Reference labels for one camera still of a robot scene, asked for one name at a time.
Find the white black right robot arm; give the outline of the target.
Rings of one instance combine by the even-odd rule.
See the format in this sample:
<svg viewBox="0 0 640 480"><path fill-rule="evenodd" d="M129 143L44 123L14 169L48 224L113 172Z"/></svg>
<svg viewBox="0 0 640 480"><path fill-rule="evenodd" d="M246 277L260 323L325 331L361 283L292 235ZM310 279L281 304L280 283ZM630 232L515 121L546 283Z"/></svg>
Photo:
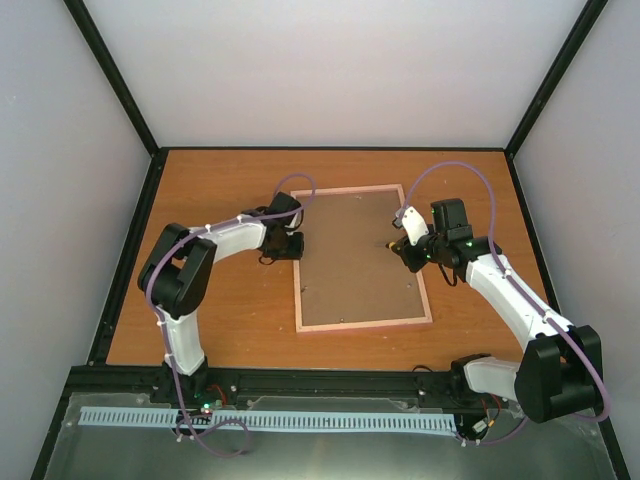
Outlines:
<svg viewBox="0 0 640 480"><path fill-rule="evenodd" d="M592 410L605 412L601 343L593 328L576 327L542 300L515 272L489 236L477 237L460 199L432 203L427 223L404 205L393 225L403 236L389 249L413 273L439 267L450 286L468 284L511 330L523 350L519 362L491 355L465 357L452 368L462 389L517 403L526 417L543 423Z"/></svg>

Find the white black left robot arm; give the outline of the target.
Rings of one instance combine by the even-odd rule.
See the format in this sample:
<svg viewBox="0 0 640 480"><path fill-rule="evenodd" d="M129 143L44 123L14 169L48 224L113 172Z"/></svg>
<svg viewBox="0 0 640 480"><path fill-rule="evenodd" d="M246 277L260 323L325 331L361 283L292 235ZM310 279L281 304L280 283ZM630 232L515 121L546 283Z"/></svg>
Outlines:
<svg viewBox="0 0 640 480"><path fill-rule="evenodd" d="M175 373L172 388L186 402L208 390L208 363L200 344L197 309L215 263L244 251L261 260L299 260L304 205L277 192L271 203L214 225L187 228L177 223L161 232L138 278L163 336L164 362Z"/></svg>

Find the pink picture frame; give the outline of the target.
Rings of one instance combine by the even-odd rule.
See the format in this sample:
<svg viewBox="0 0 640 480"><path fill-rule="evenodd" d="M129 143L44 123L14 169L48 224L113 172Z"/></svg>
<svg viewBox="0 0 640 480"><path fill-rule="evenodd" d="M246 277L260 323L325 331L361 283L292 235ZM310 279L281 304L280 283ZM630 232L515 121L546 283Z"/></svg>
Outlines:
<svg viewBox="0 0 640 480"><path fill-rule="evenodd" d="M424 279L387 247L405 197L399 184L298 190L304 252L293 264L299 333L429 325Z"/></svg>

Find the yellow black flathead screwdriver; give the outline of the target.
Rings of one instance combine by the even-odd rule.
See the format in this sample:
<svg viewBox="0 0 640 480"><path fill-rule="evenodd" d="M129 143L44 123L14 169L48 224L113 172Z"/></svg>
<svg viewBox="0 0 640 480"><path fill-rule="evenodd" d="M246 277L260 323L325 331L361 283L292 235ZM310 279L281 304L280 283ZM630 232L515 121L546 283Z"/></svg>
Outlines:
<svg viewBox="0 0 640 480"><path fill-rule="evenodd" d="M374 246L376 248L384 248L392 252L398 253L402 248L402 243L400 241L377 242L374 244Z"/></svg>

